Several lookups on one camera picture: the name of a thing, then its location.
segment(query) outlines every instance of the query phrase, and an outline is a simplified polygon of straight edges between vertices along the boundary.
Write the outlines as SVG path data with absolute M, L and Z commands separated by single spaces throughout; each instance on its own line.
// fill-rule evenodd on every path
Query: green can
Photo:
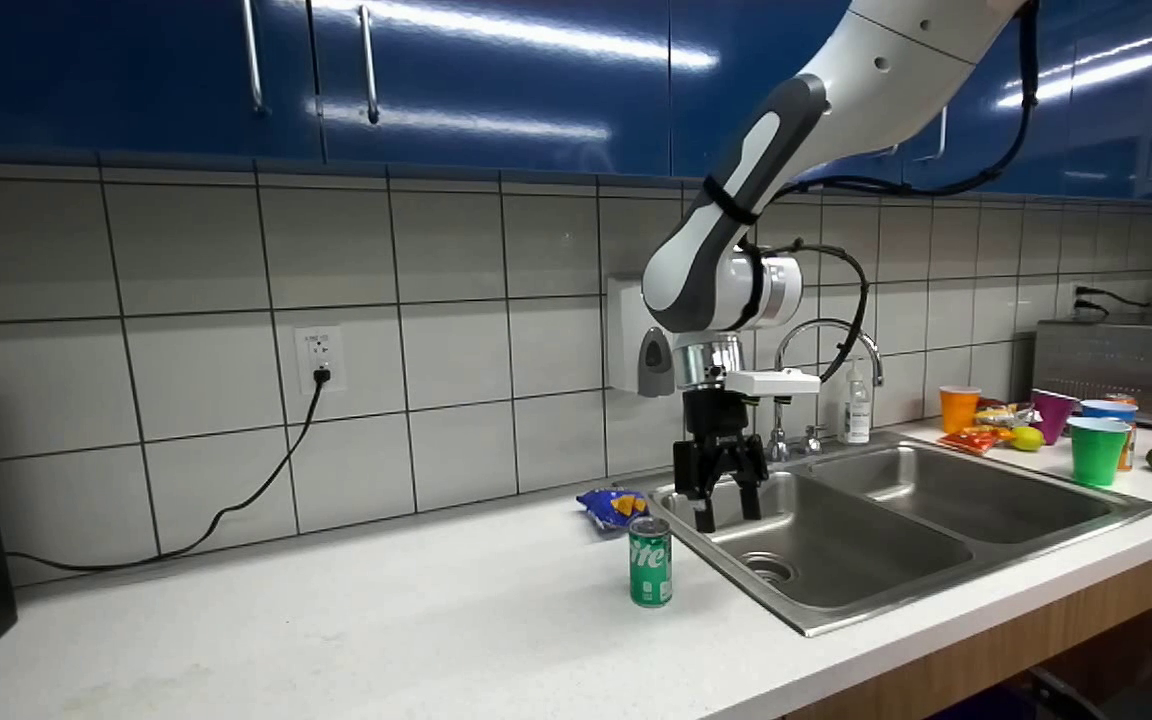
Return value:
M 627 522 L 627 596 L 643 606 L 673 599 L 673 533 L 662 514 Z

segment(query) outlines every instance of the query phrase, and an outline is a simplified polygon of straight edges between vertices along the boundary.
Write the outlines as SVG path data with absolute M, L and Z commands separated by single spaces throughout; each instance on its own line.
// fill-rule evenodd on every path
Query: cabinet handle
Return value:
M 257 39 L 257 0 L 246 0 L 246 39 L 248 39 L 248 83 L 252 83 L 252 110 L 265 115 L 265 75 L 261 75 L 261 39 Z
M 948 151 L 948 106 L 935 110 L 935 151 L 920 155 L 925 162 L 943 159 Z
M 376 39 L 371 39 L 371 8 L 362 4 L 362 33 L 365 33 L 365 79 L 367 79 L 367 125 L 381 125 L 381 83 L 376 83 Z

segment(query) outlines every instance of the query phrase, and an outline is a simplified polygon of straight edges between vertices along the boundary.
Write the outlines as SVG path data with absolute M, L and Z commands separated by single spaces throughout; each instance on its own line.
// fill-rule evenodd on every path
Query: electrical outlet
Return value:
M 302 382 L 311 392 L 311 373 L 327 369 L 325 392 L 346 392 L 346 340 L 339 328 L 297 328 Z

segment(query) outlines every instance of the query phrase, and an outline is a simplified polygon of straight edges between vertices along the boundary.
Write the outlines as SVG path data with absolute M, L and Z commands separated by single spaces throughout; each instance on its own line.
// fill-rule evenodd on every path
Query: cable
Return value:
M 818 254 L 838 254 L 843 261 L 855 280 L 860 280 L 860 294 L 855 294 L 855 310 L 852 310 L 852 325 L 847 325 L 847 335 L 838 352 L 838 358 L 820 373 L 820 382 L 827 382 L 852 355 L 855 340 L 860 340 L 860 328 L 865 328 L 865 308 L 870 308 L 870 274 L 860 267 L 860 261 L 838 243 L 803 243 L 803 238 L 791 238 L 791 243 L 775 243 L 775 248 L 765 248 L 765 254 L 795 254 L 795 252 L 818 252 Z
M 1004 169 L 1025 148 L 1031 106 L 1039 104 L 1039 0 L 1029 0 L 1015 10 L 1015 18 L 1022 18 L 1022 119 L 1015 119 L 1013 145 L 988 169 L 982 169 L 976 177 L 940 183 L 940 187 L 917 187 L 917 183 L 881 179 L 881 177 L 818 177 L 818 179 L 779 187 L 773 198 L 791 195 L 791 193 L 812 193 L 812 187 L 843 187 L 843 193 L 871 193 L 871 195 L 957 195 L 957 193 L 968 193 L 1004 177 Z
M 196 535 L 194 545 L 174 547 L 174 550 L 156 550 L 156 555 L 143 555 L 143 558 L 127 558 L 127 562 L 64 562 L 64 558 L 31 555 L 31 550 L 3 550 L 3 555 L 27 558 L 27 562 L 43 562 L 43 569 L 59 569 L 59 572 L 95 576 L 95 572 L 122 572 L 122 569 L 149 569 L 149 562 L 166 562 L 166 558 L 175 558 L 175 555 L 196 550 L 199 545 L 207 545 L 207 541 L 215 535 L 215 528 L 219 528 L 219 521 L 225 521 L 229 511 L 252 508 L 252 505 L 279 481 L 279 472 L 290 466 L 290 461 L 297 454 L 297 449 L 304 445 L 304 437 L 307 437 L 307 429 L 311 429 L 311 414 L 316 414 L 316 406 L 319 406 L 319 396 L 325 396 L 327 378 L 333 378 L 327 369 L 316 369 L 316 373 L 311 373 L 307 412 L 304 412 L 304 423 L 302 423 L 294 449 L 286 453 L 286 461 L 265 474 L 265 485 L 261 485 L 252 496 L 246 496 L 239 505 L 219 508 L 219 511 L 207 521 L 204 535 Z

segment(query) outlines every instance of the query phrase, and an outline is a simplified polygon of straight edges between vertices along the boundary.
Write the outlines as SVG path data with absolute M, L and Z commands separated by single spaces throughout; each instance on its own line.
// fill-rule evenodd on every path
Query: green container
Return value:
M 673 533 L 662 514 L 627 522 L 627 596 L 643 606 L 673 599 Z
M 1132 423 L 1122 421 L 1074 421 L 1074 481 L 1088 486 L 1107 486 L 1122 472 Z

